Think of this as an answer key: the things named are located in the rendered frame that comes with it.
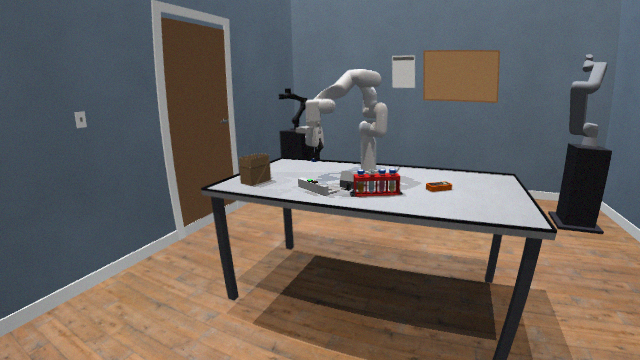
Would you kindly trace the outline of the orange pocket multimeter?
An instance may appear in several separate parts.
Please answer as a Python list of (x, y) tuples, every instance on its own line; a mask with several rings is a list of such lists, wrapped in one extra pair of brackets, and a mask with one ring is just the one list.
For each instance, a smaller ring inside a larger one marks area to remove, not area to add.
[(426, 183), (426, 189), (431, 192), (452, 190), (452, 184), (446, 181)]

